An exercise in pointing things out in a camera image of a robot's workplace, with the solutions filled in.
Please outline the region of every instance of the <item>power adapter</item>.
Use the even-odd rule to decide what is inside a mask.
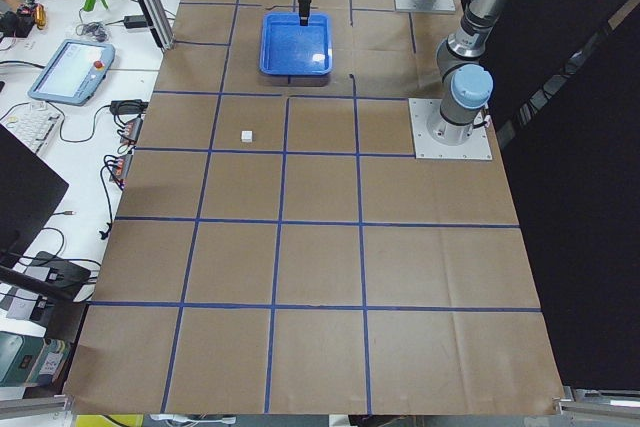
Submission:
[[[127,30],[129,29],[141,29],[147,27],[147,19],[145,19],[144,15],[125,15],[124,26]]]
[[[111,115],[140,115],[147,111],[149,102],[140,99],[112,100],[109,106]]]

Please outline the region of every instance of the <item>electronic device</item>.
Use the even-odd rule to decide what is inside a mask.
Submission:
[[[14,265],[38,236],[69,185],[7,129],[0,126],[0,281],[34,292],[49,301],[71,301],[91,272],[40,252],[35,265],[53,274],[39,280],[14,270]]]
[[[29,97],[82,105],[95,93],[114,58],[111,44],[66,39],[29,89]]]
[[[31,152],[41,156],[54,137],[62,114],[43,101],[33,101],[2,120],[7,128]]]

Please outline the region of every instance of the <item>blue grid line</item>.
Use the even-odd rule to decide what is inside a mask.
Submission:
[[[412,228],[412,229],[496,229],[510,230],[519,229],[518,224],[443,224],[443,223],[418,223],[418,222],[349,222],[349,221],[330,221],[330,220],[271,220],[271,219],[219,219],[208,217],[154,217],[154,216],[135,216],[135,215],[118,215],[116,220],[129,221],[152,221],[152,222],[209,222],[209,223],[229,223],[229,224],[272,224],[276,225],[330,225],[330,226],[347,226],[347,227],[396,227],[396,228]]]
[[[140,146],[136,147],[138,151],[148,151],[148,152],[193,152],[193,153],[219,153],[219,154],[254,154],[254,155],[323,155],[327,157],[384,157],[384,158],[415,158],[413,154],[394,154],[394,153],[381,153],[381,152],[365,152],[365,153],[357,153],[357,152],[322,152],[322,151],[302,151],[302,150],[291,150],[291,151],[283,151],[283,150],[249,150],[249,149],[206,149],[196,148],[196,147],[145,147]]]
[[[353,10],[356,12],[395,12],[394,9],[372,9],[369,7],[354,7]]]
[[[154,94],[170,95],[222,95],[234,97],[282,97],[282,94],[251,94],[248,92],[201,92],[197,90],[154,90]]]
[[[238,4],[240,3],[240,0],[236,0],[235,3],[235,7],[234,7],[234,11],[233,11],[233,20],[231,22],[231,30],[229,32],[229,46],[227,47],[227,53],[225,56],[225,61],[224,61],[224,67],[222,69],[222,76],[220,79],[220,87],[219,90],[220,92],[222,92],[224,90],[224,82],[226,79],[226,75],[227,75],[227,67],[229,65],[229,57],[230,57],[230,52],[231,52],[231,41],[233,40],[233,33],[235,30],[235,25],[236,25],[236,20],[238,17]],[[216,104],[216,113],[215,113],[215,117],[213,120],[213,125],[211,127],[211,135],[209,138],[209,149],[213,148],[213,139],[215,137],[215,132],[216,132],[216,127],[217,127],[217,123],[218,123],[218,114],[220,112],[220,103],[222,101],[222,97],[218,96],[218,100],[217,100],[217,104]],[[196,245],[196,240],[197,240],[197,236],[198,236],[198,228],[200,226],[200,223],[198,221],[198,219],[201,216],[202,213],[202,205],[204,203],[204,197],[205,197],[205,193],[206,193],[206,188],[207,188],[207,178],[209,175],[209,168],[211,165],[211,157],[212,157],[212,153],[209,152],[207,154],[207,163],[205,165],[205,169],[204,169],[204,174],[203,174],[203,179],[202,179],[202,186],[200,188],[200,198],[198,199],[198,209],[197,209],[197,213],[196,213],[196,220],[195,220],[195,224],[194,224],[194,228],[193,228],[193,235],[191,238],[191,245],[189,247],[189,256],[187,258],[187,266],[185,269],[185,274],[184,274],[184,280],[183,280],[183,284],[182,284],[182,293],[180,296],[180,302],[184,303],[186,295],[187,295],[187,286],[189,284],[189,275],[191,273],[191,265],[192,265],[192,261],[193,261],[193,255],[194,255],[194,251],[195,251],[195,245]],[[177,348],[178,348],[178,339],[180,337],[180,327],[182,325],[182,314],[184,312],[184,307],[180,306],[178,308],[178,318],[176,321],[176,328],[174,331],[174,335],[173,335],[173,343],[171,346],[171,356],[169,357],[169,367],[167,369],[167,377],[165,380],[165,388],[164,388],[164,394],[162,397],[162,405],[160,408],[161,412],[165,412],[166,408],[167,408],[167,401],[169,399],[169,391],[171,389],[171,381],[172,381],[172,376],[173,376],[173,367],[174,367],[174,363],[175,363],[175,357],[176,357],[176,353],[177,353]]]
[[[275,257],[273,260],[273,283],[271,284],[271,315],[269,319],[269,350],[267,352],[267,375],[264,389],[264,413],[269,413],[271,406],[271,373],[273,370],[273,344],[275,340],[276,311],[275,305],[278,296],[278,269],[280,267],[280,245],[282,238],[282,218],[284,216],[284,194],[287,176],[287,141],[289,131],[290,101],[287,99],[284,113],[284,139],[282,141],[282,171],[280,173],[280,204],[278,206],[278,227],[276,230]]]
[[[183,0],[180,2],[180,5],[228,5],[229,7],[262,7],[260,4],[242,4],[235,2],[209,2],[206,0]]]
[[[194,42],[191,40],[176,40],[176,44],[187,44],[187,45],[213,45],[217,47],[229,47],[229,44],[223,44],[220,42]]]
[[[360,133],[358,123],[358,100],[355,76],[351,77],[353,81],[353,118],[356,136],[356,154],[360,153]],[[369,318],[367,315],[367,273],[365,268],[364,255],[364,213],[362,207],[362,171],[360,168],[360,156],[356,156],[356,183],[358,188],[358,237],[360,243],[360,281],[362,284],[362,327],[364,338],[364,375],[365,375],[365,391],[367,397],[367,414],[373,414],[371,399],[371,362],[369,357]]]
[[[409,28],[411,29],[411,45],[413,46],[413,53],[417,54],[418,49],[416,48],[416,34],[413,28],[413,15],[411,15],[411,12],[409,12],[407,15],[409,15]]]
[[[353,27],[353,0],[349,0],[349,25]]]
[[[190,309],[260,309],[270,310],[331,310],[356,312],[467,312],[495,314],[541,314],[540,307],[446,307],[438,305],[306,305],[306,304],[234,304],[224,302],[175,302],[135,300],[92,300],[94,307],[143,307],[143,308],[190,308]]]

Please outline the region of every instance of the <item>blue plastic tray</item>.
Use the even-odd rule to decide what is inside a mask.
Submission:
[[[262,22],[260,70],[269,75],[325,75],[331,72],[331,20],[311,14],[300,26],[297,13],[273,12]]]

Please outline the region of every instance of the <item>white desk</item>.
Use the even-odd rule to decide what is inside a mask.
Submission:
[[[74,37],[75,26],[79,23],[78,11],[85,0],[37,0],[47,13],[47,26],[40,31],[34,28],[26,39],[17,39],[7,51],[0,52],[0,60],[23,60],[46,64],[60,43]],[[162,0],[166,10],[176,13],[180,0]],[[93,12],[83,13],[85,22],[105,23],[121,20],[125,15],[141,14],[140,6],[129,0],[107,0],[105,10],[98,1]],[[116,48],[116,58],[106,79],[98,87],[93,98],[84,106],[74,107],[63,104],[57,106],[65,113],[62,127],[67,139],[84,139],[91,133],[93,115],[97,109],[112,100],[149,100],[162,62],[162,52],[148,31],[128,32],[120,25],[109,27],[109,43]],[[12,39],[3,39],[0,48],[6,48]],[[6,82],[0,93],[0,116],[11,106],[28,102],[27,91],[35,81],[39,70],[25,66],[0,66],[0,78]],[[69,190],[58,210],[73,210],[75,215],[59,215],[50,219],[47,226],[62,230],[66,246],[60,254],[64,258],[89,258],[101,261],[107,241],[100,239],[98,230],[106,228],[109,219],[107,200],[100,182],[99,172],[102,158],[106,154],[116,154],[119,135],[108,110],[99,114],[95,136],[85,143],[67,143],[56,135],[47,146],[42,159],[69,183]],[[120,201],[120,190],[108,183],[113,212]],[[31,245],[26,255],[34,255],[41,250],[55,252],[60,238],[55,232],[43,231]],[[87,265],[92,270],[96,267]],[[85,298],[93,287],[85,287],[78,298]],[[0,287],[6,292],[8,286]],[[44,329],[31,322],[5,318],[0,310],[0,329],[29,335],[42,336]],[[0,399],[20,398],[23,389],[0,389]]]

